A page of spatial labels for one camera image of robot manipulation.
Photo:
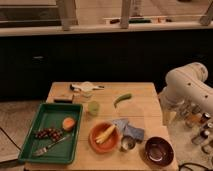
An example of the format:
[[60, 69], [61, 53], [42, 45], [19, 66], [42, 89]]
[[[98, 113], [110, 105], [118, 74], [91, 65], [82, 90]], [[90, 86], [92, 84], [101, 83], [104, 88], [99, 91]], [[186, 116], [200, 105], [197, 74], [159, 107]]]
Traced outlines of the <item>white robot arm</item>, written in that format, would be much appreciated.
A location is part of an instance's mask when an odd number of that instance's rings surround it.
[[207, 78], [208, 70], [199, 62], [172, 69], [166, 74], [166, 86], [158, 95], [165, 126], [171, 119], [170, 112], [179, 112], [181, 107], [186, 110], [186, 102], [193, 102], [213, 115], [213, 88], [205, 84]]

